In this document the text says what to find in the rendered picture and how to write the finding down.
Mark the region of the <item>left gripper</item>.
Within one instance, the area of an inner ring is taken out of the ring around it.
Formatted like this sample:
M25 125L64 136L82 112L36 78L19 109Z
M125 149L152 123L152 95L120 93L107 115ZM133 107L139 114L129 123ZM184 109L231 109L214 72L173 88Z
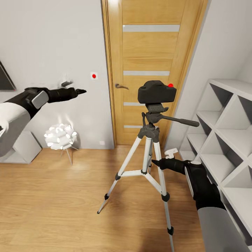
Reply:
M69 88L69 89L55 89L59 94L59 101L68 101L70 99L78 97L79 94L85 93L85 90Z

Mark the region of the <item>digital camera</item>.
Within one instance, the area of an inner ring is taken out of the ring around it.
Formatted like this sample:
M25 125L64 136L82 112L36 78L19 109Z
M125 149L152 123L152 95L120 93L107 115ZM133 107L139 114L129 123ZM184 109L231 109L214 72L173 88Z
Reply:
M147 81L138 90L141 104L174 102L177 89L173 84L164 85L160 80Z

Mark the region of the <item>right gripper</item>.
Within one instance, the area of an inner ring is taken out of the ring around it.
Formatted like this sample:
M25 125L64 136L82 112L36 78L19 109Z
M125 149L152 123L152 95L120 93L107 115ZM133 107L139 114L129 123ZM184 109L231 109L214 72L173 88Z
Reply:
M161 159L159 161L158 160L152 160L152 162L154 164L156 164L158 167L160 167L161 170L164 170L164 169L168 168L168 169L173 170L175 172L177 172L175 170L175 164L176 164L177 161L178 160L175 159L175 157L172 158L172 159L163 158L163 159Z

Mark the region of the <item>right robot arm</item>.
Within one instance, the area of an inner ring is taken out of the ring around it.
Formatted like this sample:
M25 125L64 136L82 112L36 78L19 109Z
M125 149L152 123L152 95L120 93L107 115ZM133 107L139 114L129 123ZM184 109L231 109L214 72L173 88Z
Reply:
M187 177L202 229L205 252L251 252L221 201L218 187L211 184L205 167L198 161L175 159L177 148L165 151L166 158L152 160Z

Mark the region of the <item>camera tripod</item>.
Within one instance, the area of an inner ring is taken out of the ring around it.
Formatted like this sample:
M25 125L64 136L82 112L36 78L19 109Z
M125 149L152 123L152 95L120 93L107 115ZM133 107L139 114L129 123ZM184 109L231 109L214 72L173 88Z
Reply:
M164 178L164 171L158 167L158 172L159 172L159 178L160 178L160 185L156 182L156 180L150 175L150 170L151 170L151 158L153 156L152 150L153 146L155 148L155 154L156 154L156 160L161 160L161 152L160 152L160 145L159 145L159 128L155 129L155 126L153 124L158 123L161 119L167 119L167 120L172 120L176 121L185 125L189 126L194 126L194 127L199 127L200 123L197 121L192 121L192 120L186 120L186 119L178 119L174 117L168 117L164 116L161 114L168 111L169 107L164 108L161 103L149 103L145 104L145 106L148 109L148 112L146 114L142 112L143 116L143 127L140 129L140 132L138 134L137 139L134 142L134 145L132 146L129 154L127 155L121 169L115 176L115 181L113 185L111 186L109 192L105 194L105 200L103 204L101 205L99 211L97 214L100 213L102 207L104 206L106 200L109 198L109 195L111 194L111 191L114 189L117 181L124 176L140 176L143 175L146 177L146 179L157 189L157 191L161 194L162 200L164 201L164 207L165 207L165 212L166 212L166 219L167 219L167 225L168 225L168 234L170 237L170 243L171 243L171 249L172 252L174 252L174 246L173 246L173 240L172 240L172 235L174 234L174 228L171 226L170 223L170 217L169 217L169 209L168 209L168 203L170 198L170 194L166 191L166 186L165 186L165 178ZM145 123L145 117L147 118L147 121L149 124L146 125ZM144 153L144 160L143 160L143 169L142 170L133 170L133 171L124 171L128 162L130 161L132 155L134 154L137 146L139 145L141 139L146 136L146 144L145 144L145 153ZM149 168L149 172L148 171Z

